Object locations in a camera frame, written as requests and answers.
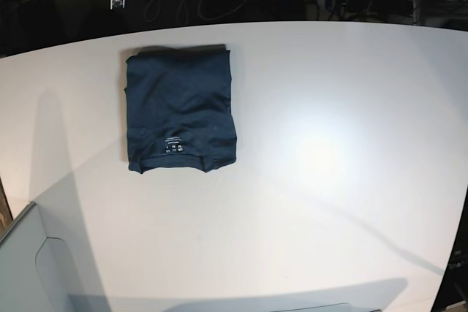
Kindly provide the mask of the dark blue T-shirt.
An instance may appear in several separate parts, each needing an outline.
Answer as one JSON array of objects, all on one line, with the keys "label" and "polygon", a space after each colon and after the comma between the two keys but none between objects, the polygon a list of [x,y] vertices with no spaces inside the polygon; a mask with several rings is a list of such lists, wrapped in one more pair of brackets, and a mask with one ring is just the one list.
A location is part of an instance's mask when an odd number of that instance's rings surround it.
[{"label": "dark blue T-shirt", "polygon": [[141,51],[126,61],[129,170],[189,167],[210,172],[236,161],[230,51],[225,45]]}]

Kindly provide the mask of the grey plastic tray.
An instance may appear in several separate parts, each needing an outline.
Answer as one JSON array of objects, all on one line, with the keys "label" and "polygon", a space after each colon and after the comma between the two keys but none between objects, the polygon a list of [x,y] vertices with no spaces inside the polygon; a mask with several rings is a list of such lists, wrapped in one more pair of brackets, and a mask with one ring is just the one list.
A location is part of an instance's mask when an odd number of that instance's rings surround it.
[{"label": "grey plastic tray", "polygon": [[46,234],[33,202],[1,235],[1,310],[110,310],[106,297],[85,292],[69,246]]}]

